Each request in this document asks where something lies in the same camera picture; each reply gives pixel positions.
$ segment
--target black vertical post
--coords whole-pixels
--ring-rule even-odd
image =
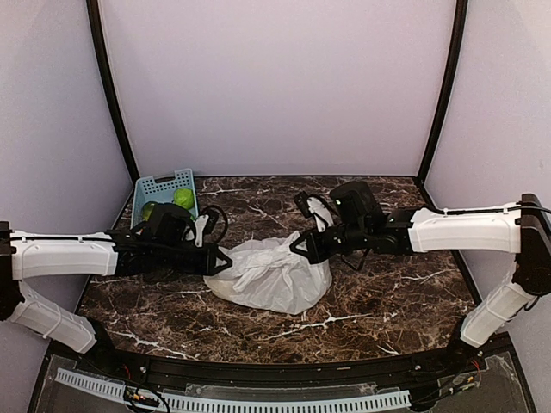
[[[92,40],[94,41],[94,48],[96,49],[97,65],[100,70],[100,76],[102,77],[103,91],[107,99],[109,112],[111,113],[111,119],[113,120],[113,126],[115,127],[115,133],[117,135],[117,139],[119,140],[122,156],[124,157],[125,164],[127,165],[128,174],[130,174],[132,182],[136,182],[139,179],[138,166],[136,165],[136,160],[132,154],[127,129],[124,127],[121,108],[119,107],[119,101],[115,92],[115,84],[113,83],[113,78],[111,76],[107,48],[105,47],[105,39],[103,37],[102,19],[100,17],[99,5],[97,0],[87,0],[86,3],[88,5],[88,17],[90,19]]]
[[[455,4],[454,26],[451,32],[448,60],[446,61],[442,88],[440,88],[440,96],[438,97],[436,112],[434,114],[434,119],[432,120],[429,139],[427,141],[427,146],[424,149],[423,160],[421,161],[421,166],[417,174],[417,179],[421,184],[424,184],[424,181],[427,179],[427,175],[429,174],[430,166],[436,152],[436,147],[438,146],[438,140],[440,139],[440,133],[442,132],[446,111],[448,110],[449,98],[454,85],[455,72],[459,61],[459,52],[461,50],[465,20],[467,18],[467,3],[468,0],[457,0]]]

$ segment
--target white grille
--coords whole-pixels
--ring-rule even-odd
[[[58,369],[56,381],[99,398],[125,403],[122,398],[125,387],[122,381],[97,379],[64,368]],[[174,413],[370,413],[411,406],[409,391],[313,402],[245,402],[191,398],[171,393],[163,393],[163,397],[169,404],[170,411]],[[166,411],[166,408],[160,404],[155,411]]]

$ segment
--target marble table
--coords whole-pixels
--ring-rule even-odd
[[[405,177],[196,178],[201,206],[228,214],[227,248],[247,239],[286,237],[312,228],[295,207],[301,190],[328,195],[351,180],[366,181],[384,210],[420,207]],[[131,205],[118,226],[130,223]],[[141,274],[95,277],[80,314],[108,329],[119,349],[199,361],[316,363],[411,354],[445,346],[473,307],[448,251],[415,256],[370,254],[356,273],[330,260],[333,283],[312,309],[290,316],[246,308],[214,296],[200,276]]]

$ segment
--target green fruit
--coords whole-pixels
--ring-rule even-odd
[[[149,202],[147,202],[143,208],[141,208],[141,214],[142,216],[144,217],[144,221],[147,221],[149,219],[149,217],[151,217],[152,215],[152,212],[153,212],[153,208],[157,205],[158,203],[155,202],[154,200],[151,200]]]
[[[193,208],[195,205],[193,191],[189,188],[178,188],[174,192],[174,203],[185,209]]]

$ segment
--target plastic basket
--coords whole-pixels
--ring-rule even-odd
[[[178,188],[189,188],[193,191],[195,205],[189,211],[196,217],[198,214],[197,193],[193,182],[193,172],[187,168],[176,170],[170,175],[147,176],[136,181],[132,206],[132,227],[144,220],[142,209],[147,202],[152,200],[158,203],[173,202],[174,191]]]

